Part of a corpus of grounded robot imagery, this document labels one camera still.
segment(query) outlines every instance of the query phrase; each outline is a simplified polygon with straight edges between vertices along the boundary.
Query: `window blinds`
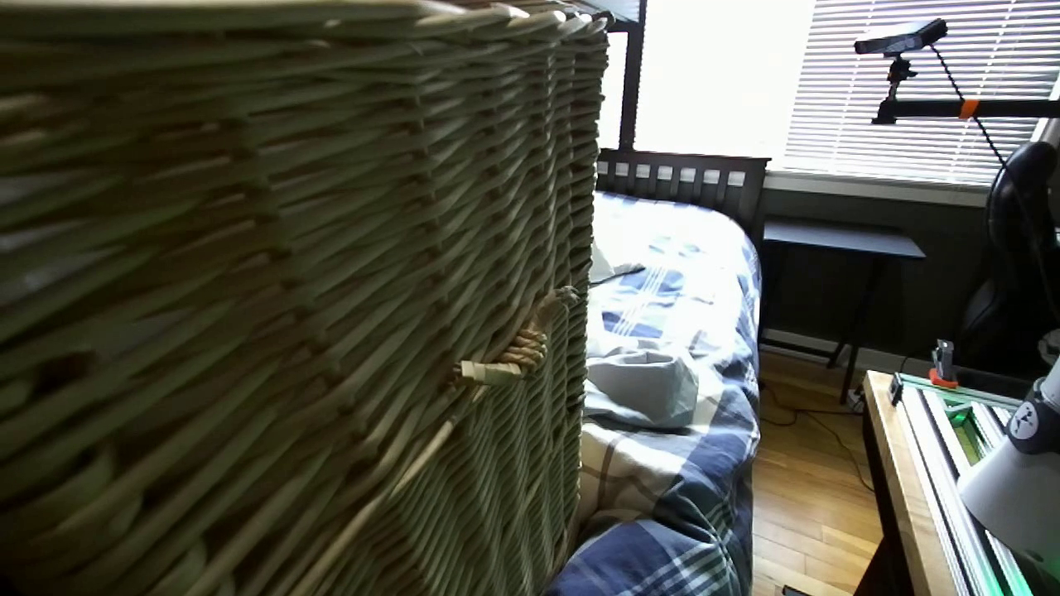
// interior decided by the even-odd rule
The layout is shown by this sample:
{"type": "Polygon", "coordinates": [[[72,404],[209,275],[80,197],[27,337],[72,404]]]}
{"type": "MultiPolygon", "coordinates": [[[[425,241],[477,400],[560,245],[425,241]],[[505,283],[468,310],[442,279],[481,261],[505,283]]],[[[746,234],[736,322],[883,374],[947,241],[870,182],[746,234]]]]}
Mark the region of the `window blinds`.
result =
{"type": "MultiPolygon", "coordinates": [[[[786,144],[786,170],[986,187],[996,160],[963,118],[870,126],[888,92],[884,56],[859,56],[869,28],[947,19],[939,42],[963,95],[1051,99],[1060,72],[1060,0],[818,0],[786,144]]],[[[907,54],[905,99],[954,99],[930,50],[907,54]]],[[[1037,118],[984,118],[1002,155],[1019,150],[1037,118]]]]}

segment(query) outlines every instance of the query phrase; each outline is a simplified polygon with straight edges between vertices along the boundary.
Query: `wicker basket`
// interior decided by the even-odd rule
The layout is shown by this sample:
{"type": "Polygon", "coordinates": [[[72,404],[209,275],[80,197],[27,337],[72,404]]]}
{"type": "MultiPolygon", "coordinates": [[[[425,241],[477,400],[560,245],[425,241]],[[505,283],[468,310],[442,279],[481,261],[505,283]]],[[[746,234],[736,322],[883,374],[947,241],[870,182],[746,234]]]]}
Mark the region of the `wicker basket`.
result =
{"type": "Polygon", "coordinates": [[[578,499],[600,28],[49,0],[0,34],[0,575],[539,593],[578,499]]]}

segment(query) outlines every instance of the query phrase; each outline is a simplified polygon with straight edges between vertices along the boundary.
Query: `plaid blanket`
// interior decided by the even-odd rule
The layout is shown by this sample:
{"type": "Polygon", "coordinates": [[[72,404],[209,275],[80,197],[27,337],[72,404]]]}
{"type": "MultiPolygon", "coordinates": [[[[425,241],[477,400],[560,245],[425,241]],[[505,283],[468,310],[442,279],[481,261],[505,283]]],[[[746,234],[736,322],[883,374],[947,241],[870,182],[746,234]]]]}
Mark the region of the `plaid blanket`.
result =
{"type": "Polygon", "coordinates": [[[550,593],[748,593],[760,261],[720,213],[595,202],[579,551],[550,593]]]}

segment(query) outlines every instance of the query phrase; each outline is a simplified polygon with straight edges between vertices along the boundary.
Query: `dark wooden headboard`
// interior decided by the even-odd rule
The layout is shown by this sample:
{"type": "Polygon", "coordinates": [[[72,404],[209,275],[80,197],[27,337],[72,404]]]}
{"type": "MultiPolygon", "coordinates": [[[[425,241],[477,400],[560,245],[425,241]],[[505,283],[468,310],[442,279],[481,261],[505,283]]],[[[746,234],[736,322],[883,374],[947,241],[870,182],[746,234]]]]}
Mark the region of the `dark wooden headboard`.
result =
{"type": "Polygon", "coordinates": [[[746,155],[603,150],[595,160],[595,188],[720,210],[760,241],[767,164],[769,160],[746,155]]]}

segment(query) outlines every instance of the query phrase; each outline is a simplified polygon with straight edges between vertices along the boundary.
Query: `chair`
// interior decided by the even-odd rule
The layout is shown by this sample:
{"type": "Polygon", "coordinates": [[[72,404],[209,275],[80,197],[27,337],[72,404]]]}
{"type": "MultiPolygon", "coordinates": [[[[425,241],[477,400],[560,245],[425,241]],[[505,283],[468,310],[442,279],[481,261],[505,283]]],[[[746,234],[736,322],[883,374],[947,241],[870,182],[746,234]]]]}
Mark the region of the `chair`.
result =
{"type": "Polygon", "coordinates": [[[959,361],[1037,379],[1037,340],[1060,327],[1060,247],[1051,216],[1056,150],[1025,146],[986,197],[986,257],[959,331],[959,361]]]}

